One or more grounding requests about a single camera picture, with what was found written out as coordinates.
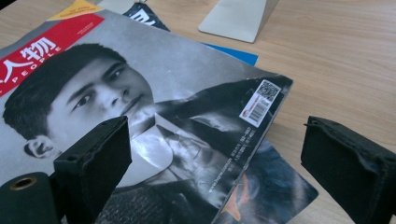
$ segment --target man's ear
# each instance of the man's ear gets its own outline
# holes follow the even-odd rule
[[[52,141],[45,135],[39,135],[28,140],[24,146],[24,151],[29,155],[39,159],[61,155],[61,151],[56,149]]]

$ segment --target light wood surface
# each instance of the light wood surface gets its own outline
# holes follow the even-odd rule
[[[72,2],[18,0],[6,7],[0,48]],[[396,152],[396,1],[280,0],[254,44],[198,32],[215,0],[147,3],[172,32],[257,54],[257,67],[295,81],[267,137],[319,196],[290,223],[353,223],[300,164],[304,123],[310,115],[332,119]]]

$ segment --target barcode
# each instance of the barcode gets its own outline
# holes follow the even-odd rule
[[[273,102],[279,93],[279,87],[269,81],[264,81],[257,90],[257,93],[265,99]]]
[[[268,104],[265,101],[259,101],[251,112],[249,118],[253,119],[255,122],[259,122],[262,117],[267,113]]]

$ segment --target man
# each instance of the man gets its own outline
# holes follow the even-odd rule
[[[149,204],[161,197],[163,204],[177,204],[171,213],[179,220],[190,219],[185,211],[192,209],[198,222],[213,217],[231,190],[233,183],[215,179],[249,126],[238,115],[261,81],[223,84],[189,99],[154,104],[149,84],[122,56],[83,44],[52,56],[26,78],[8,98],[3,118],[27,140],[28,154],[54,158],[100,122],[127,116],[134,162],[120,182],[122,196],[110,200],[108,210],[125,198],[134,202],[136,195]],[[239,174],[236,166],[222,178]],[[186,208],[191,202],[202,204],[202,211]]]

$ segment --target white barcode label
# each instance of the white barcode label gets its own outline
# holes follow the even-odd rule
[[[256,128],[259,127],[279,92],[280,88],[277,85],[264,80],[248,101],[239,118]]]

